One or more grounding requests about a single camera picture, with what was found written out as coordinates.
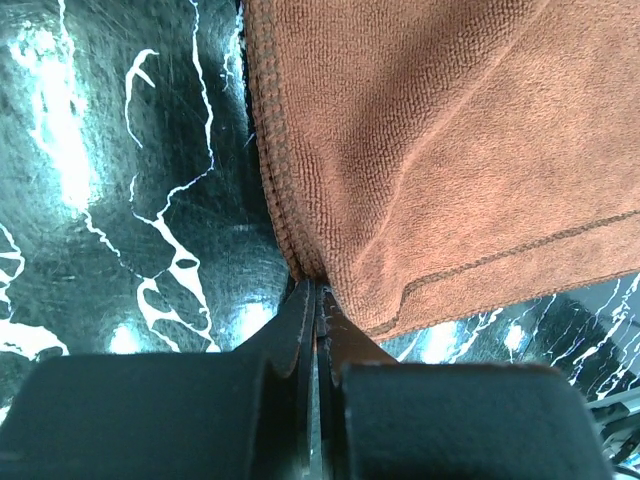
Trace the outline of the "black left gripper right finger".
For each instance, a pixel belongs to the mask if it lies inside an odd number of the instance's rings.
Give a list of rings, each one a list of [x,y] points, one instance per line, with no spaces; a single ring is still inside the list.
[[[401,363],[317,300],[329,479],[609,479],[580,393],[536,364]]]

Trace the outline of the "aluminium frame rail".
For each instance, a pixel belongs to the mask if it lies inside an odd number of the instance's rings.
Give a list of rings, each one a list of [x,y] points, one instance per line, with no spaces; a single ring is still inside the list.
[[[611,422],[639,412],[639,388],[589,402],[588,409],[598,422]]]

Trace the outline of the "brown towel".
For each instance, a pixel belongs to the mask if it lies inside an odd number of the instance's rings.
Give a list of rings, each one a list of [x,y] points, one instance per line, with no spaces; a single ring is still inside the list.
[[[639,269],[635,1],[249,1],[296,279],[385,340]]]

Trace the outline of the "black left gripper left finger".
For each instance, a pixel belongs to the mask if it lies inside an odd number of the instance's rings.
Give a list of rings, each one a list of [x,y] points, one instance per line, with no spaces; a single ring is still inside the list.
[[[298,479],[310,466],[316,287],[226,353],[36,367],[1,427],[5,479]]]

